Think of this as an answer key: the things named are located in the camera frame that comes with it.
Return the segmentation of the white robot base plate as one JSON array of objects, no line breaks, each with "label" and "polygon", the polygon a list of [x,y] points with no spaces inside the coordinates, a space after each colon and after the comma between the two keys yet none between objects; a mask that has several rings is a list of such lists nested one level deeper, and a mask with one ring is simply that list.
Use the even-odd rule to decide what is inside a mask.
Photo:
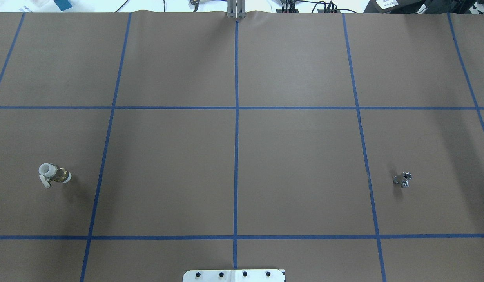
[{"label": "white robot base plate", "polygon": [[183,282],[285,282],[280,269],[215,269],[186,271]]}]

